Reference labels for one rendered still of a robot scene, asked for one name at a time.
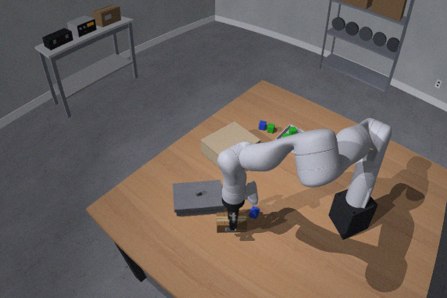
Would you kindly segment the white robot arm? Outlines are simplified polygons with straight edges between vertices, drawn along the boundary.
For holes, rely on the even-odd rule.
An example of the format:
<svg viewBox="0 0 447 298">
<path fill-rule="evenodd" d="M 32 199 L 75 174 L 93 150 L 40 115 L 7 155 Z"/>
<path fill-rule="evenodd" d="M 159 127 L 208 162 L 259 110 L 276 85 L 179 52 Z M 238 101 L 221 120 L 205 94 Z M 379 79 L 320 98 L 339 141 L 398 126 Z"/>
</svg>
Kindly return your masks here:
<svg viewBox="0 0 447 298">
<path fill-rule="evenodd" d="M 247 175 L 243 168 L 247 171 L 273 170 L 294 150 L 299 181 L 310 188 L 331 183 L 356 163 L 345 198 L 350 206 L 365 208 L 391 136 L 391 126 L 367 118 L 342 129 L 337 135 L 330 129 L 316 129 L 271 142 L 239 142 L 222 151 L 217 158 L 223 175 L 223 200 L 239 204 L 246 199 L 256 205 L 256 183 L 250 181 L 246 185 Z"/>
</svg>

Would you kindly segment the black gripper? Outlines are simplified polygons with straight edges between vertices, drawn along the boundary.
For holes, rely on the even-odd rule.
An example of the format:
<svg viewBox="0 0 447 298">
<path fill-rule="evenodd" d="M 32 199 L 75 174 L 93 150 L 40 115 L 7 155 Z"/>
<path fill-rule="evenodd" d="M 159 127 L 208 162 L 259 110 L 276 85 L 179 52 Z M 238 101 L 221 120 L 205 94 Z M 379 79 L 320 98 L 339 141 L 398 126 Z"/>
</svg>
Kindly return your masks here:
<svg viewBox="0 0 447 298">
<path fill-rule="evenodd" d="M 229 229 L 235 230 L 237 228 L 237 223 L 238 223 L 239 208 L 241 208 L 244 205 L 245 200 L 243 200 L 243 202 L 241 202 L 239 204 L 229 204 L 229 203 L 226 203 L 223 200 L 223 197 L 222 197 L 222 203 L 227 208 L 227 212 L 228 212 L 228 216 L 227 217 L 228 217 L 228 220 L 229 220 Z M 230 215 L 232 215 L 232 218 L 230 217 Z M 231 225 L 235 225 L 235 226 L 231 226 Z"/>
</svg>

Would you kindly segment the blue block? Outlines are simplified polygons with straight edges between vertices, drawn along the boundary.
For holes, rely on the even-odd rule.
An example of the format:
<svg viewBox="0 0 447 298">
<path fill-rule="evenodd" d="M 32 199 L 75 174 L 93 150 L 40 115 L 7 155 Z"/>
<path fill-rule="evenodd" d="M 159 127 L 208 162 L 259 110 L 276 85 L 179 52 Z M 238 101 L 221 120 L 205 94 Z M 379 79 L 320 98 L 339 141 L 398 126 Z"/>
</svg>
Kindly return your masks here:
<svg viewBox="0 0 447 298">
<path fill-rule="evenodd" d="M 262 120 L 261 120 L 261 121 L 259 122 L 259 129 L 265 131 L 265 129 L 266 129 L 266 121 L 262 121 Z"/>
<path fill-rule="evenodd" d="M 259 215 L 260 208 L 253 206 L 249 211 L 249 217 L 256 219 Z"/>
</svg>

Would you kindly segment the brown cardboard box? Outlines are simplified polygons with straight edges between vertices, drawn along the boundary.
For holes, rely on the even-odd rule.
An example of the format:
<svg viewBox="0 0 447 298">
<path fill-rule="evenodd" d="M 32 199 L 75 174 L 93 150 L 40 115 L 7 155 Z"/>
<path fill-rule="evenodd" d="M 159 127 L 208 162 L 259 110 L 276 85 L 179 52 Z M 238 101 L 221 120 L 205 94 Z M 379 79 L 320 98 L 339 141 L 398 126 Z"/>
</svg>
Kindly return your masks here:
<svg viewBox="0 0 447 298">
<path fill-rule="evenodd" d="M 216 215 L 216 229 L 218 233 L 221 232 L 246 232 L 247 230 L 247 215 L 246 212 L 238 212 L 238 223 L 235 230 L 229 229 L 228 213 L 217 213 Z"/>
</svg>

